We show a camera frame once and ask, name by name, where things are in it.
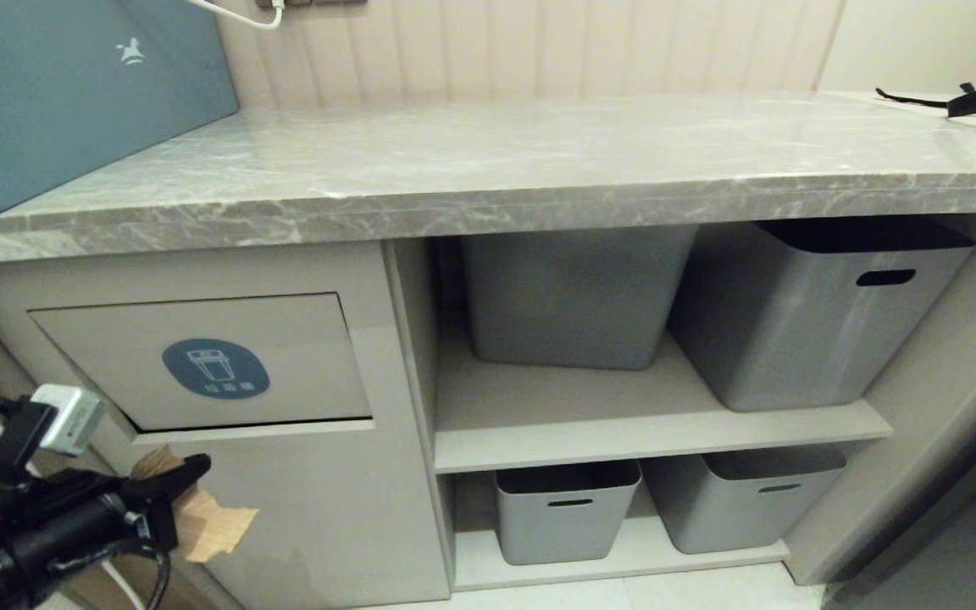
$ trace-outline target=trash can icon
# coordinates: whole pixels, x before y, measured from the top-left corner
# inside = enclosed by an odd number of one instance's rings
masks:
[[[186,353],[187,358],[206,375],[209,381],[232,381],[236,374],[228,356],[220,350],[195,350]]]

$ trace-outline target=gray storage bin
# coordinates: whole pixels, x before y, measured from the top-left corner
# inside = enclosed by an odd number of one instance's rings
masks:
[[[665,529],[686,553],[776,543],[845,466],[822,445],[642,460]]]
[[[496,471],[503,559],[525,565],[607,556],[641,481],[635,460]]]
[[[696,225],[465,236],[478,357],[650,366]]]
[[[922,217],[702,228],[669,328],[739,412],[856,401],[973,250]]]

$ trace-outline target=gray marble countertop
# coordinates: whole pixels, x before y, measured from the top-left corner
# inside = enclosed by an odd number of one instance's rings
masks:
[[[824,93],[244,111],[3,213],[0,262],[961,212],[976,124]]]

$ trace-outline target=wall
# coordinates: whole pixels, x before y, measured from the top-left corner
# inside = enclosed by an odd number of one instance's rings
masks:
[[[255,19],[254,0],[219,0]],[[220,23],[241,105],[813,89],[841,0],[369,0]]]
[[[976,0],[847,0],[820,89],[959,93],[976,85]]]

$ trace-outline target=open shelf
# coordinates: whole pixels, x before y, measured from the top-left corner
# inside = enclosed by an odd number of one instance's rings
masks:
[[[628,517],[620,528],[612,552],[604,559],[511,565],[503,560],[496,537],[496,503],[490,474],[458,476],[456,501],[456,545],[454,546],[454,590],[510,587],[570,580],[611,579],[733,565],[773,563],[790,555],[778,544],[742,551],[685,555],[674,548],[646,483],[635,492]]]
[[[879,439],[865,401],[784,412],[721,405],[671,335],[643,371],[485,363],[465,324],[439,335],[438,474]]]

